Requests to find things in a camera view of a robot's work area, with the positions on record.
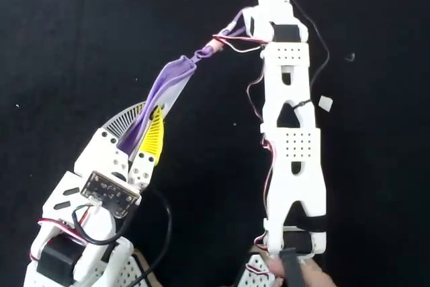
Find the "hole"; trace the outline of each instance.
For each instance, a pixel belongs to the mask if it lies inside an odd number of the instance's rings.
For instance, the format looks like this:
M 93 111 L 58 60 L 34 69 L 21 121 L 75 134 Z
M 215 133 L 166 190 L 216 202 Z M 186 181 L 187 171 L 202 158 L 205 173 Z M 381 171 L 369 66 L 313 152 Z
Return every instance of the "hole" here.
M 291 73 L 282 73 L 282 83 L 291 85 Z
M 297 119 L 296 113 L 290 104 L 284 103 L 281 112 L 277 118 L 276 126 L 279 128 L 299 128 L 300 123 Z
M 58 203 L 54 205 L 54 210 L 61 210 L 62 208 L 68 208 L 70 206 L 70 202 L 63 202 L 63 203 Z
M 62 194 L 64 196 L 69 196 L 69 195 L 76 194 L 76 193 L 79 193 L 79 188 L 71 188 L 69 190 L 65 190 Z
M 255 22 L 254 22 L 254 18 L 251 17 L 251 25 L 249 26 L 249 32 L 251 33 L 251 35 L 254 35 L 254 29 L 255 29 Z

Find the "black background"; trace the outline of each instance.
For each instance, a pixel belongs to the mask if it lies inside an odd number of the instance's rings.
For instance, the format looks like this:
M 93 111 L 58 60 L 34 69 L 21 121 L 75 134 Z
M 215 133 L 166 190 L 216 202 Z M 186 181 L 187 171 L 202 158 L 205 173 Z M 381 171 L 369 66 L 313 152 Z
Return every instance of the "black background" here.
M 42 205 L 95 130 L 142 101 L 257 0 L 0 0 L 0 271 L 21 286 Z M 332 59 L 316 82 L 327 183 L 325 269 L 339 286 L 416 286 L 429 267 L 427 0 L 297 0 Z M 325 53 L 310 32 L 311 73 Z M 355 60 L 345 58 L 355 53 Z M 202 61 L 167 118 L 153 185 L 174 212 L 166 286 L 229 284 L 261 232 L 269 156 L 244 89 L 257 53 Z M 253 99 L 262 103 L 263 92 Z M 128 237 L 151 260 L 166 228 L 144 201 Z

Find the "finger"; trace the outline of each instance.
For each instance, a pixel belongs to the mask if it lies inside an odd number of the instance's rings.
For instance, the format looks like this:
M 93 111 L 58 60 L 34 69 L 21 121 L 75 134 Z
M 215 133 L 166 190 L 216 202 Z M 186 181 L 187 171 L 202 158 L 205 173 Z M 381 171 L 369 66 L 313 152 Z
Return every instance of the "finger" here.
M 266 264 L 274 275 L 284 277 L 284 266 L 279 258 L 268 259 Z M 306 260 L 301 268 L 307 287 L 336 287 L 330 276 L 324 273 L 313 260 Z

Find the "purple fabric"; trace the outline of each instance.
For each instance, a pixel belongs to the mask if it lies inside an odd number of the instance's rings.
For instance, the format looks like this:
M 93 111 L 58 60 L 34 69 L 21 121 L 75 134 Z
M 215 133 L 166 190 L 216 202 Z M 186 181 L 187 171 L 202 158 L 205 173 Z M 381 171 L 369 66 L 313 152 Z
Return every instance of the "purple fabric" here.
M 238 35 L 244 33 L 246 30 L 247 30 L 246 27 L 239 28 L 237 31 L 229 34 L 229 36 L 232 36 L 232 37 L 238 36 Z
M 196 64 L 186 56 L 181 56 L 178 60 L 174 60 L 164 66 L 148 94 L 143 110 L 121 138 L 118 144 L 119 149 L 127 154 L 134 150 L 143 135 L 157 99 L 167 88 L 190 77 L 196 68 Z
M 242 16 L 242 11 L 238 12 L 234 17 L 233 22 L 237 23 Z M 221 34 L 226 36 L 237 36 L 245 31 L 245 27 L 232 32 L 229 29 L 224 29 Z M 153 112 L 157 100 L 164 92 L 181 82 L 186 78 L 190 78 L 196 71 L 196 63 L 202 58 L 211 57 L 214 54 L 214 49 L 211 46 L 205 46 L 194 52 L 194 56 L 189 59 L 186 56 L 181 56 L 178 60 L 167 63 L 161 70 L 158 77 L 155 79 L 154 85 L 149 91 L 145 106 L 139 116 L 133 121 L 133 124 L 127 129 L 126 133 L 120 139 L 118 148 L 130 155 L 139 144 L 144 131 L 146 130 L 150 114 Z

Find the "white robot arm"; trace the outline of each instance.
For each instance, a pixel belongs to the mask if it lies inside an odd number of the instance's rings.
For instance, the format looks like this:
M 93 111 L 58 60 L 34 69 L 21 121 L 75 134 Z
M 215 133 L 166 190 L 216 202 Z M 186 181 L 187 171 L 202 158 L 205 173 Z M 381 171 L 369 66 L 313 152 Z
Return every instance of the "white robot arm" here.
M 235 31 L 240 16 L 245 27 Z M 243 32 L 248 37 L 239 36 Z M 24 286 L 146 286 L 144 281 L 135 281 L 143 273 L 132 257 L 133 245 L 121 237 L 122 228 L 117 230 L 115 218 L 128 223 L 140 204 L 159 161 L 163 118 L 193 75 L 196 63 L 225 45 L 236 49 L 230 41 L 237 39 L 259 45 L 250 50 L 262 49 L 265 104 L 261 133 L 273 156 L 262 247 L 270 256 L 281 255 L 289 268 L 296 268 L 291 276 L 297 271 L 300 275 L 296 252 L 299 257 L 312 257 L 325 251 L 325 232 L 285 225 L 296 201 L 310 218 L 326 212 L 320 131 L 310 101 L 308 30 L 294 17 L 290 0 L 259 0 L 258 6 L 243 9 L 192 58 L 182 56 L 166 65 L 133 118 L 126 116 L 122 123 L 96 131 L 76 160 L 74 173 L 65 173 L 43 206 Z M 299 128 L 278 125 L 286 104 L 293 107 Z M 299 171 L 293 164 L 299 165 Z M 307 250 L 295 250 L 294 244 L 286 243 L 288 235 L 296 233 L 309 236 Z M 253 267 L 258 261 L 259 255 L 249 258 L 237 286 L 248 286 L 248 279 L 254 281 L 253 286 L 260 286 L 258 281 L 261 286 L 272 286 L 274 276 L 261 269 L 263 264 L 260 269 Z

